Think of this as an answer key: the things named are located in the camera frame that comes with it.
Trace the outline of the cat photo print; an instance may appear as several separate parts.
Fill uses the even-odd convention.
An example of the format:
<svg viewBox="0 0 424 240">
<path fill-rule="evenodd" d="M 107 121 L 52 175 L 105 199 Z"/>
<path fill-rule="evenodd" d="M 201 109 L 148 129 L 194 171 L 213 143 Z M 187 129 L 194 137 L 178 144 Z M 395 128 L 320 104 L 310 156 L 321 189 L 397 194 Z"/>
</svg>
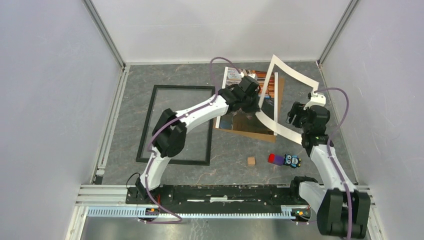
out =
<svg viewBox="0 0 424 240">
<path fill-rule="evenodd" d="M 216 119 L 215 128 L 254 135 L 276 136 L 265 126 L 256 113 L 278 119 L 279 76 L 272 72 L 267 84 L 267 72 L 253 69 L 226 67 L 219 95 L 229 102 L 228 112 Z"/>
</svg>

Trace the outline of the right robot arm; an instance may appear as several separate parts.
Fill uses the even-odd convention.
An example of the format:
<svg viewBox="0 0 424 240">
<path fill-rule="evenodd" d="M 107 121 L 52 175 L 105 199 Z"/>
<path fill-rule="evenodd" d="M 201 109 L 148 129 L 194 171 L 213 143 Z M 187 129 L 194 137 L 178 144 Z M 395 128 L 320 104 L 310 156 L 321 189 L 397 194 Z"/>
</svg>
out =
<svg viewBox="0 0 424 240">
<path fill-rule="evenodd" d="M 316 213 L 318 231 L 324 236 L 364 239 L 367 234 L 371 198 L 349 180 L 326 133 L 330 111 L 319 105 L 294 102 L 287 123 L 302 129 L 301 145 L 315 164 L 323 185 L 310 177 L 295 177 L 289 199 L 306 201 Z"/>
</svg>

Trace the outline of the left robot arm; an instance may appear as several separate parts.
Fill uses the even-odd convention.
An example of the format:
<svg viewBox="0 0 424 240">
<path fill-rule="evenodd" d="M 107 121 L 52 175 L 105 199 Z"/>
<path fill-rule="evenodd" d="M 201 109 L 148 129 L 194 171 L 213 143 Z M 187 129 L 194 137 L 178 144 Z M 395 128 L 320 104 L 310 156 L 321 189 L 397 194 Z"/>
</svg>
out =
<svg viewBox="0 0 424 240">
<path fill-rule="evenodd" d="M 255 74 L 243 75 L 241 81 L 220 89 L 209 99 L 187 109 L 164 110 L 147 145 L 150 158 L 136 181 L 138 197 L 145 204 L 153 203 L 161 178 L 170 160 L 185 147 L 186 135 L 197 126 L 214 118 L 242 110 L 259 111 L 260 85 Z"/>
</svg>

